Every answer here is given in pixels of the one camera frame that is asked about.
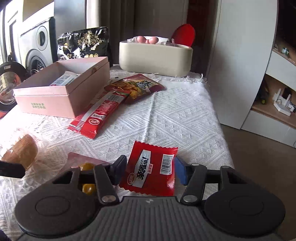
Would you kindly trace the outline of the orange bread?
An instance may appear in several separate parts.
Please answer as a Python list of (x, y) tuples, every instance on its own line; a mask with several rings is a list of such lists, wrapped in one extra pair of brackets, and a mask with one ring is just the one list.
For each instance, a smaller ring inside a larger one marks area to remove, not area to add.
[(31, 135), (24, 135), (10, 149), (8, 149), (1, 160), (21, 164), (27, 171), (34, 163), (38, 153), (38, 147)]

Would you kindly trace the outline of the small red snack packet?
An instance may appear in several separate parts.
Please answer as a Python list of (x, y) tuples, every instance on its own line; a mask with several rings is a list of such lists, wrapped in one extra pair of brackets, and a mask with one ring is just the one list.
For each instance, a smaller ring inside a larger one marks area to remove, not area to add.
[(136, 141), (119, 186), (152, 195), (173, 196), (177, 147), (167, 148)]

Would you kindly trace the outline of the long red sausage packet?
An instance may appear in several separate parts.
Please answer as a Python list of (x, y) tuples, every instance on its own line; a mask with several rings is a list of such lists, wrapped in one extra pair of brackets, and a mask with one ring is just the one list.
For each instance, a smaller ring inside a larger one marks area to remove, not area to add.
[(130, 92), (121, 89), (104, 90), (96, 95), (88, 107), (78, 115), (67, 129), (95, 139), (107, 119), (129, 96)]

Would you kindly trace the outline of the maroon chicken snack pouch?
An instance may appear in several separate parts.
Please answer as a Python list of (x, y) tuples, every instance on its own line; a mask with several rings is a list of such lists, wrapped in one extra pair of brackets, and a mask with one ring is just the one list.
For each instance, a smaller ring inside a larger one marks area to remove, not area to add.
[(136, 74), (120, 80), (115, 81), (104, 87), (105, 90), (117, 90), (119, 92), (129, 92), (125, 103), (134, 103), (154, 92), (165, 90), (162, 84), (144, 76), (143, 74)]

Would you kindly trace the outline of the blue snack packet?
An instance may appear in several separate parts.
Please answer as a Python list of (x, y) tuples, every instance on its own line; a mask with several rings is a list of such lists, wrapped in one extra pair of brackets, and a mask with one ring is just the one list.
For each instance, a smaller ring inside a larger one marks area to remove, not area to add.
[(73, 82), (79, 76), (80, 74), (71, 71), (65, 71), (59, 78), (53, 81), (50, 86), (66, 86)]

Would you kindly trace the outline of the round washer door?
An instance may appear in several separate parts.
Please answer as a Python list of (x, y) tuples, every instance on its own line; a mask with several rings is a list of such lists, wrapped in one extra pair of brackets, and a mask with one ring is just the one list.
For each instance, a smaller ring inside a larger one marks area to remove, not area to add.
[(7, 113), (16, 105), (14, 89), (27, 77), (26, 69), (16, 61), (1, 65), (1, 112)]

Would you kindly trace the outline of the pink cardboard box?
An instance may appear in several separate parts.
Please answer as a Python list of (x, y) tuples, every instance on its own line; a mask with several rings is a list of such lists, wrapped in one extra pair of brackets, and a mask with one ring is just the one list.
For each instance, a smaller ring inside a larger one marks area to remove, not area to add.
[[(78, 77), (66, 85), (53, 85), (66, 71)], [(57, 61), (14, 89), (17, 106), (26, 113), (75, 118), (110, 80), (107, 57)]]

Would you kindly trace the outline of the white wifi router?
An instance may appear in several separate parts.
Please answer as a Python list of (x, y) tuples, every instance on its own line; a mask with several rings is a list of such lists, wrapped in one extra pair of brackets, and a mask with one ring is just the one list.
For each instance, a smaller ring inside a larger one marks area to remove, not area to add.
[(290, 116), (295, 112), (295, 104), (292, 102), (292, 90), (288, 87), (279, 88), (273, 95), (273, 105), (279, 113)]

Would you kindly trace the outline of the white cabinet shelf unit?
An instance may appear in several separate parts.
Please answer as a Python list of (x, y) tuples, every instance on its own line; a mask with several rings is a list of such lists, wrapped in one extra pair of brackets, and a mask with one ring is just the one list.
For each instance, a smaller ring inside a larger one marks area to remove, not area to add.
[(262, 81), (295, 88), (295, 66), (273, 44), (277, 1), (217, 1), (207, 77), (220, 123), (295, 146), (295, 114), (254, 104)]

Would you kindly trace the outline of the cream tissue box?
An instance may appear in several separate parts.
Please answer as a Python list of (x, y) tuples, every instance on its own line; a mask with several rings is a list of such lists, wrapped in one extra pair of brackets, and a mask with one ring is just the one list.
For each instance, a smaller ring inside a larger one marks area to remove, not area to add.
[(191, 69), (192, 55), (193, 49), (185, 45), (119, 43), (119, 66), (129, 72), (184, 77)]

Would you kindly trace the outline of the grey washing machine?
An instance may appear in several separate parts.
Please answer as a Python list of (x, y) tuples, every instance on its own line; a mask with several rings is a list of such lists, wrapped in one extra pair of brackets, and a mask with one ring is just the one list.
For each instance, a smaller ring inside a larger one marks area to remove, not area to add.
[(48, 18), (20, 35), (21, 63), (33, 75), (58, 60), (55, 19)]

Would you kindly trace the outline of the black plum snack bag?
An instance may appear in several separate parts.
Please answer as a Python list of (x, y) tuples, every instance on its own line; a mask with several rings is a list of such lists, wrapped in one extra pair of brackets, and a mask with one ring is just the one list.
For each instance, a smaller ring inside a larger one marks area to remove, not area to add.
[(58, 60), (77, 58), (107, 57), (113, 66), (109, 30), (96, 27), (63, 33), (57, 38)]

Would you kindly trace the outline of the pink bow ornament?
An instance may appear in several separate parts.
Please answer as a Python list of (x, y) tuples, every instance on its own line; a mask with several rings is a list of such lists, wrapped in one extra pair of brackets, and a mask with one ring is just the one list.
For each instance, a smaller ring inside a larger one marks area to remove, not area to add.
[(143, 43), (143, 44), (156, 44), (159, 39), (158, 37), (151, 37), (151, 38), (146, 38), (144, 36), (137, 36), (136, 41), (138, 43)]

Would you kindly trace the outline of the white tissue paper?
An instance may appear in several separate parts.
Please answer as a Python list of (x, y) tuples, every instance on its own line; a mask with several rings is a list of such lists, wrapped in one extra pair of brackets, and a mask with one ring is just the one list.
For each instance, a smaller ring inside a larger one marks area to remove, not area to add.
[(126, 40), (128, 43), (166, 44), (169, 39), (156, 36), (135, 36)]

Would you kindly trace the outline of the red round cushion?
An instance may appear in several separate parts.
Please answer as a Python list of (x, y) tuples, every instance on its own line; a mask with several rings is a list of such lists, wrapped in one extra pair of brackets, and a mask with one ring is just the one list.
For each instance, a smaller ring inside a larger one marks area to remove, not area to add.
[(174, 31), (171, 40), (174, 41), (175, 44), (191, 47), (195, 40), (195, 36), (196, 33), (193, 26), (190, 24), (183, 24)]

